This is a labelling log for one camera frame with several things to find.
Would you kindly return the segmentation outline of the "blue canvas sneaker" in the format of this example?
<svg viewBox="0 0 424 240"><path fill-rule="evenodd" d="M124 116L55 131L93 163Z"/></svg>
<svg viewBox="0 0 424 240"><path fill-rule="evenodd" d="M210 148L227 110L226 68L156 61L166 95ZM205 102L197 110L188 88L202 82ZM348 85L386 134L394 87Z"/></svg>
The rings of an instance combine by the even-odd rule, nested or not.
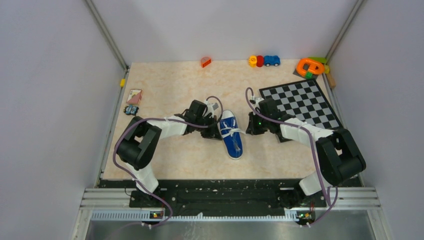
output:
<svg viewBox="0 0 424 240"><path fill-rule="evenodd" d="M231 110L224 110L220 121L236 120L236 116ZM243 155L243 144L241 133L235 133L233 136L222 138L229 157L233 160L238 160Z"/></svg>

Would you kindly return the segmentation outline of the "white shoelace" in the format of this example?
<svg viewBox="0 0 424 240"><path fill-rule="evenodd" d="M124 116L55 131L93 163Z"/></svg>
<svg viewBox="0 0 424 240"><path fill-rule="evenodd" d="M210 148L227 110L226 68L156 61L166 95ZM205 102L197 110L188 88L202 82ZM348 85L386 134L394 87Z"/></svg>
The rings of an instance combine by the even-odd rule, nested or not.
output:
<svg viewBox="0 0 424 240"><path fill-rule="evenodd" d="M230 120L221 120L218 125L218 129L221 137L224 139L226 137L232 137L234 134L246 134L245 131L238 127L237 121L235 119Z"/></svg>

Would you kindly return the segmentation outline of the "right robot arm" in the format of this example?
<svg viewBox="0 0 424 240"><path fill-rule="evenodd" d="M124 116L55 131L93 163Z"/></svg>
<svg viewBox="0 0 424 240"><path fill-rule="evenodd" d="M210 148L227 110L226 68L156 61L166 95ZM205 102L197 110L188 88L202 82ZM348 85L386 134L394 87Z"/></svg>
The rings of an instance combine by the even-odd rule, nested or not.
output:
<svg viewBox="0 0 424 240"><path fill-rule="evenodd" d="M293 200L307 206L317 192L335 187L366 169L352 134L345 128L320 128L297 117L278 111L273 99L252 97L247 134L259 135L267 131L287 140L301 143L311 149L315 172L300 180Z"/></svg>

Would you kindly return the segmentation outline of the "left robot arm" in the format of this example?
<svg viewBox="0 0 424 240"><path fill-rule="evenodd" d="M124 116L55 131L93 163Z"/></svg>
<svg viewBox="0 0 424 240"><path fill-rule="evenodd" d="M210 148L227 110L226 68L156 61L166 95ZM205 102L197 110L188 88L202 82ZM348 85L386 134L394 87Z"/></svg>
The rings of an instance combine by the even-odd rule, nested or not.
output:
<svg viewBox="0 0 424 240"><path fill-rule="evenodd" d="M141 200L149 207L160 202L159 181L152 169L152 160L160 140L199 132L203 138L221 140L218 123L223 117L216 110L222 102L193 100L189 108L170 117L142 118L134 116L113 150L116 167L127 172L142 192Z"/></svg>

